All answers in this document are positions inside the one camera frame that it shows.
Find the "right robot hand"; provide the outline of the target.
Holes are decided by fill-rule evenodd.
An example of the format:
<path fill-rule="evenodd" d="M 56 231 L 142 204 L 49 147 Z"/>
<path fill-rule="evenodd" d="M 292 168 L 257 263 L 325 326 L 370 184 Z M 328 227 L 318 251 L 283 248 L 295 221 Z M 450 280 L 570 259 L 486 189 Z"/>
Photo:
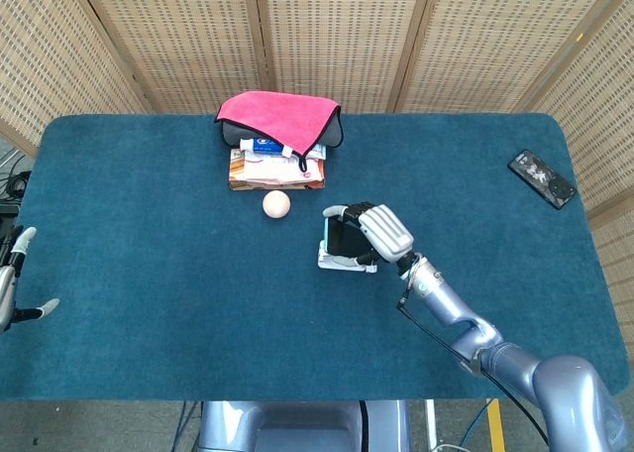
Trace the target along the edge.
<path fill-rule="evenodd" d="M 369 241 L 371 248 L 355 258 L 329 254 L 335 265 L 346 268 L 369 266 L 378 259 L 396 264 L 402 275 L 418 262 L 413 251 L 414 238 L 400 219 L 385 204 L 368 201 L 350 205 L 332 205 L 322 211 L 325 218 L 352 223 Z"/>

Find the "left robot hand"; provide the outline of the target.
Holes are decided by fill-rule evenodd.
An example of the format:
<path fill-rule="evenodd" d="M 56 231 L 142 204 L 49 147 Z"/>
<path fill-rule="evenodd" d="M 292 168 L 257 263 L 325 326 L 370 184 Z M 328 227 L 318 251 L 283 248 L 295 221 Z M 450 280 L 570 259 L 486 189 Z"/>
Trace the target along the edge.
<path fill-rule="evenodd" d="M 34 308 L 16 306 L 18 279 L 36 235 L 36 227 L 17 226 L 10 231 L 3 243 L 6 250 L 0 252 L 0 335 L 7 332 L 13 324 L 49 316 L 59 305 L 59 299 L 54 297 Z"/>

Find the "black smartphone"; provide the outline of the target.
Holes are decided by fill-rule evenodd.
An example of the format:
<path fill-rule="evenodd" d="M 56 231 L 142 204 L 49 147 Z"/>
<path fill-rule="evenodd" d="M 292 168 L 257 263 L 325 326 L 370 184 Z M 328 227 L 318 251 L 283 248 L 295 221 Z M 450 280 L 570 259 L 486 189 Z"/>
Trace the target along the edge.
<path fill-rule="evenodd" d="M 362 231 L 337 217 L 325 219 L 324 250 L 332 256 L 356 258 L 372 249 Z"/>

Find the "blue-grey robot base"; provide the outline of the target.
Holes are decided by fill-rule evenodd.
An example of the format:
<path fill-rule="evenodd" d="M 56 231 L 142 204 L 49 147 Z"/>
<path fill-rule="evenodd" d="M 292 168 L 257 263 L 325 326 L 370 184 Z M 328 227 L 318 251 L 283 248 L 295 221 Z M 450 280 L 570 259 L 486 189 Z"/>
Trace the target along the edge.
<path fill-rule="evenodd" d="M 206 401 L 196 452 L 410 452 L 404 400 Z"/>

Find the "white folding phone stand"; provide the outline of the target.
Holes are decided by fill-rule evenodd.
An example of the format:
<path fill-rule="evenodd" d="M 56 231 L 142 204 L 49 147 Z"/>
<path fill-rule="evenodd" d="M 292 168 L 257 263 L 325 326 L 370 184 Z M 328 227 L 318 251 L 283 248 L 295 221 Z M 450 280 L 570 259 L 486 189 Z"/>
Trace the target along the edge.
<path fill-rule="evenodd" d="M 360 272 L 366 274 L 375 274 L 377 272 L 377 265 L 375 264 L 364 265 L 360 264 L 356 258 L 329 254 L 326 251 L 325 240 L 320 241 L 317 264 L 320 269 L 325 270 Z"/>

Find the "peach ball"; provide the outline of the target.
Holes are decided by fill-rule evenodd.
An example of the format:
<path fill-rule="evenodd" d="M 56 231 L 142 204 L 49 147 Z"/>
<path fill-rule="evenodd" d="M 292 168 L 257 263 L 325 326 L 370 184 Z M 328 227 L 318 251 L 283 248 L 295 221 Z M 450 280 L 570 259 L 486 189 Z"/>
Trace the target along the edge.
<path fill-rule="evenodd" d="M 272 190 L 264 196 L 262 208 L 264 214 L 272 219 L 283 218 L 290 210 L 290 198 L 283 191 Z"/>

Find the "pink white wet wipes pack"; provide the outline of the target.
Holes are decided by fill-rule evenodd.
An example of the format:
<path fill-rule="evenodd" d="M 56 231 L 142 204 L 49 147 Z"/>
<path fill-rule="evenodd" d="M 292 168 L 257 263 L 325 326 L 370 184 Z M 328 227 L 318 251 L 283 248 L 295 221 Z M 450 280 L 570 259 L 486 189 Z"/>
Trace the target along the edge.
<path fill-rule="evenodd" d="M 307 160 L 302 170 L 297 157 L 256 155 L 231 151 L 230 176 L 236 180 L 266 184 L 292 184 L 325 180 L 324 161 Z"/>

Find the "white blue toothpaste tube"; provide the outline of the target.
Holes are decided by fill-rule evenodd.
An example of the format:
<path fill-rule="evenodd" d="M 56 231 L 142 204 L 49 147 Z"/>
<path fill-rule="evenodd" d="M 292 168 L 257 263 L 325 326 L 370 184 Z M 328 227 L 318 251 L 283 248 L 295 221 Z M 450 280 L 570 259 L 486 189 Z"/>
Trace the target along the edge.
<path fill-rule="evenodd" d="M 290 158 L 293 155 L 293 150 L 290 147 L 267 138 L 241 139 L 239 148 L 243 152 L 256 155 L 282 156 L 285 158 Z"/>

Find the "pink cloth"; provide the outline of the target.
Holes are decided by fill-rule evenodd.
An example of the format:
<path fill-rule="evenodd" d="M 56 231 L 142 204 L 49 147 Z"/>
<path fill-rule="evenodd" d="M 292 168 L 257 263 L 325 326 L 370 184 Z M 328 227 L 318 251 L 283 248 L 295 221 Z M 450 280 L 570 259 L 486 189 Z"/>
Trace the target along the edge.
<path fill-rule="evenodd" d="M 329 118 L 341 106 L 334 100 L 285 92 L 250 90 L 226 100 L 216 118 L 245 125 L 287 141 L 304 157 Z"/>

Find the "black patterned remote control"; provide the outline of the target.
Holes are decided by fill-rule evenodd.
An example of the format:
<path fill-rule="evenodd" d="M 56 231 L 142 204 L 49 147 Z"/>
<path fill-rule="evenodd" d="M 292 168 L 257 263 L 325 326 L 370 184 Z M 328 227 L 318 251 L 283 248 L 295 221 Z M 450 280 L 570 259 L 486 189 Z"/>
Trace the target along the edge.
<path fill-rule="evenodd" d="M 558 210 L 561 210 L 577 195 L 577 190 L 571 182 L 529 150 L 521 151 L 507 166 Z"/>

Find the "blue table mat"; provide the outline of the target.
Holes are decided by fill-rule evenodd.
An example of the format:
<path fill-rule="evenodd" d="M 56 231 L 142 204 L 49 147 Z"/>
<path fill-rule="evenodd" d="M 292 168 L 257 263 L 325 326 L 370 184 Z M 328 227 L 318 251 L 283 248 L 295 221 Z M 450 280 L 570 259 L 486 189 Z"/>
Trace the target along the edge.
<path fill-rule="evenodd" d="M 323 188 L 264 215 L 228 185 L 210 115 L 76 115 L 46 127 L 19 220 L 37 228 L 16 289 L 48 317 L 0 336 L 0 399 L 404 399 L 493 396 L 396 309 L 396 267 L 319 268 L 322 212 L 389 206 L 415 248 L 503 337 L 629 362 L 583 205 L 555 209 L 508 169 L 531 150 L 574 175 L 545 114 L 342 119 Z"/>

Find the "woven bamboo folding screen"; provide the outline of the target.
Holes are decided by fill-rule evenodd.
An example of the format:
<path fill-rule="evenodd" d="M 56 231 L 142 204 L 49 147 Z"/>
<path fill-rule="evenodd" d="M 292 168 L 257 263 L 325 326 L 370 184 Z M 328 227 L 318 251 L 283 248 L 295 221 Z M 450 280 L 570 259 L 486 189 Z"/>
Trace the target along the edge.
<path fill-rule="evenodd" d="M 272 89 L 349 112 L 543 111 L 609 287 L 634 288 L 634 0 L 0 0 L 0 144 Z"/>

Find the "yellow floor strip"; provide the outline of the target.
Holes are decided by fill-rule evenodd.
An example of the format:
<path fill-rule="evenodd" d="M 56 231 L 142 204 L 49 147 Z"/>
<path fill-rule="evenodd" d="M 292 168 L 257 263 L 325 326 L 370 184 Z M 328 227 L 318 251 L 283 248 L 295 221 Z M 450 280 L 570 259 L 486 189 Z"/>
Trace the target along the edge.
<path fill-rule="evenodd" d="M 500 402 L 497 398 L 493 398 L 489 402 L 486 414 L 489 427 L 491 452 L 506 452 Z"/>

